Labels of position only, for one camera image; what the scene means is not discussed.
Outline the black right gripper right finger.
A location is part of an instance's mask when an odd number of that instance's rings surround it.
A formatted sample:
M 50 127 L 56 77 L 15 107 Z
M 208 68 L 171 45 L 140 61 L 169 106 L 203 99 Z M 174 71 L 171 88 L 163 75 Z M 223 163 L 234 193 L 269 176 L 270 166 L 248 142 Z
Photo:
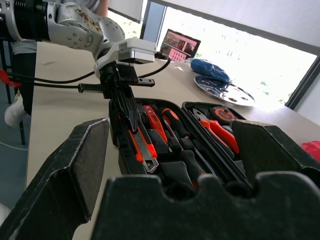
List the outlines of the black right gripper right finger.
M 270 172 L 300 174 L 320 189 L 320 163 L 278 126 L 240 119 L 230 126 L 252 189 L 258 174 Z

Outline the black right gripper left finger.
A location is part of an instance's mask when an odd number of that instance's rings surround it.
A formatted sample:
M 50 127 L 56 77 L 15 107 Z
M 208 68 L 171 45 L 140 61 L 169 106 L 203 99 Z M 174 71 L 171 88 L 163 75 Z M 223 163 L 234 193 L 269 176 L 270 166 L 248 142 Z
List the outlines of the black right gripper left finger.
M 74 127 L 1 225 L 2 240 L 71 240 L 91 219 L 104 174 L 109 127 L 108 118 Z

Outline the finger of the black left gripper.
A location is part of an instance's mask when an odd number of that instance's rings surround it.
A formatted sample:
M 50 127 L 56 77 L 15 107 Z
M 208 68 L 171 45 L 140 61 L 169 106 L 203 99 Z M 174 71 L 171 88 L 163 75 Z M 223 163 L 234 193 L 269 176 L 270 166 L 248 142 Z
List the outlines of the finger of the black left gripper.
M 125 124 L 131 131 L 138 128 L 138 107 L 130 86 L 121 87 L 121 116 L 125 120 Z
M 126 127 L 135 132 L 137 130 L 137 103 L 131 87 L 128 85 L 116 86 L 111 91 L 111 99 Z

